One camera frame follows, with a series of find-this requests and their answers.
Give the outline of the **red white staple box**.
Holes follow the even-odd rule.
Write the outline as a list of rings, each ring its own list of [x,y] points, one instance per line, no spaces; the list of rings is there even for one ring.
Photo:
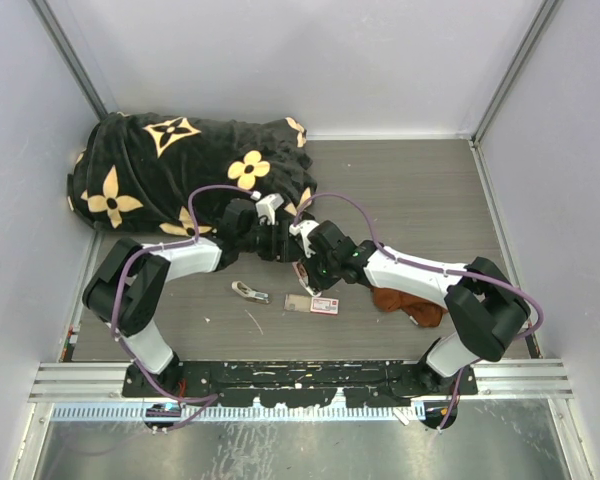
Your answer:
[[[284,310],[336,316],[339,313],[339,300],[326,297],[287,294],[284,301]]]

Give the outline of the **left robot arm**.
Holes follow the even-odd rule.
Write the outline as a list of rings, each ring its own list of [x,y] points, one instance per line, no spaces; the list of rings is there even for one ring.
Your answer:
[[[140,363],[144,383],[158,396],[182,381],[180,360],[159,332],[155,312],[165,284],[193,274],[214,273],[242,253],[288,263],[300,258],[289,227],[294,210],[264,211],[266,201],[234,199],[211,232],[164,245],[117,241],[82,294],[83,305],[116,334]]]

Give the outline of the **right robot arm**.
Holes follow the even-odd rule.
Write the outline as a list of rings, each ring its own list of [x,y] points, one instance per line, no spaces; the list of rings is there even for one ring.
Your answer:
[[[427,393],[442,393],[476,361],[500,361],[536,309],[483,257],[468,264],[425,260],[376,239],[355,243],[331,221],[301,221],[289,234],[302,250],[300,282],[313,296],[344,281],[411,294],[441,308],[455,330],[417,363],[413,381]]]

